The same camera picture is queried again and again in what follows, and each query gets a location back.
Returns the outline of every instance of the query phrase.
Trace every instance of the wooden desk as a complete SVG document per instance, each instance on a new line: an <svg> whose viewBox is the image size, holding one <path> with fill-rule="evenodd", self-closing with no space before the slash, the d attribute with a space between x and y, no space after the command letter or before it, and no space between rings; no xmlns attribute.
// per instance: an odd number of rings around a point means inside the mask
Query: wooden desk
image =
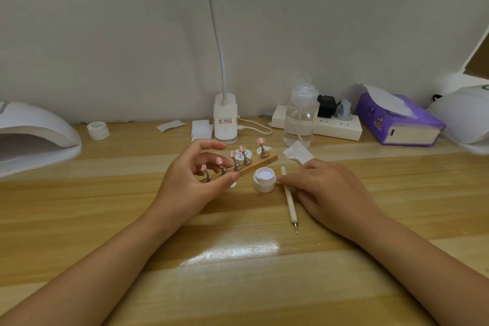
<svg viewBox="0 0 489 326"><path fill-rule="evenodd" d="M0 313L144 211L190 142L187 123L163 134L161 123L111 124L102 141L80 125L78 158L0 180ZM292 172L281 134L267 144ZM255 150L257 136L240 132L239 144ZM489 274L489 158L445 140L382 146L367 130L359 143L314 136L310 150L351 168L390 216ZM279 162L272 168L280 173ZM299 236L283 188L259 193L242 178L155 253L107 324L433 324L368 255L297 213Z"/></svg>

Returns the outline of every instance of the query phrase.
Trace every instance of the plastic pump bottle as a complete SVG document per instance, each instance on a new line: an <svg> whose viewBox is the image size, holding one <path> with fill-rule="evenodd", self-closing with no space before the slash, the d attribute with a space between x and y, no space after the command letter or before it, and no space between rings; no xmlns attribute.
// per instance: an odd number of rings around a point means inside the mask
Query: plastic pump bottle
<svg viewBox="0 0 489 326"><path fill-rule="evenodd" d="M296 141L306 148L313 139L314 121L316 120L319 92L311 84L298 84L290 94L285 116L284 144L291 147Z"/></svg>

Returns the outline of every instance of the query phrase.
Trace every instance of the hand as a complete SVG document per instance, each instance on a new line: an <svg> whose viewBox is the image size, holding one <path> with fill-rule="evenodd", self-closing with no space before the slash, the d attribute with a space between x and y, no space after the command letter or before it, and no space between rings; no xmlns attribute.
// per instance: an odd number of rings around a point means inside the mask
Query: hand
<svg viewBox="0 0 489 326"><path fill-rule="evenodd" d="M194 175L205 175L202 165L215 172L221 171L216 158L223 159L223 166L234 166L226 157L202 150L223 150L224 143L211 139L193 141L168 167L152 204L145 212L152 221L162 226L170 226L172 231L180 228L190 218L196 216L207 203L224 193L240 177L238 172L230 172L208 182L199 182Z"/></svg>
<svg viewBox="0 0 489 326"><path fill-rule="evenodd" d="M330 230L357 242L370 224L387 216L363 183L343 165L312 159L278 180L297 189L308 213Z"/></svg>

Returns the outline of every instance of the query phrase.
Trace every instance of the left hand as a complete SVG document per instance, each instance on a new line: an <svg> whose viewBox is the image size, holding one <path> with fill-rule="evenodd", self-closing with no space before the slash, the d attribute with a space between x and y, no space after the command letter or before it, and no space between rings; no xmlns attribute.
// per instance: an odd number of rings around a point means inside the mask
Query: left hand
<svg viewBox="0 0 489 326"><path fill-rule="evenodd" d="M220 171L221 168L216 164L217 157L223 159L225 168L233 167L234 163L226 157L212 152L202 152L225 148L224 143L212 139L193 141L168 167L159 191L145 215L161 227L177 230L196 216L211 200L224 193L239 179L238 172L230 171L208 183L197 181L194 175L205 175L201 171L204 164L209 170Z"/></svg>

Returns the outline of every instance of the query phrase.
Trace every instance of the forearm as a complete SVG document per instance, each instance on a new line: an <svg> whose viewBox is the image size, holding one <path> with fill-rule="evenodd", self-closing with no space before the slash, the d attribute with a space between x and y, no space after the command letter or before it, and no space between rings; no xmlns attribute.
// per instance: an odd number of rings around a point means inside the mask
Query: forearm
<svg viewBox="0 0 489 326"><path fill-rule="evenodd" d="M137 221L0 317L0 326L98 326L173 230Z"/></svg>
<svg viewBox="0 0 489 326"><path fill-rule="evenodd" d="M489 279L393 219L366 230L358 244L391 272L442 326L489 319Z"/></svg>

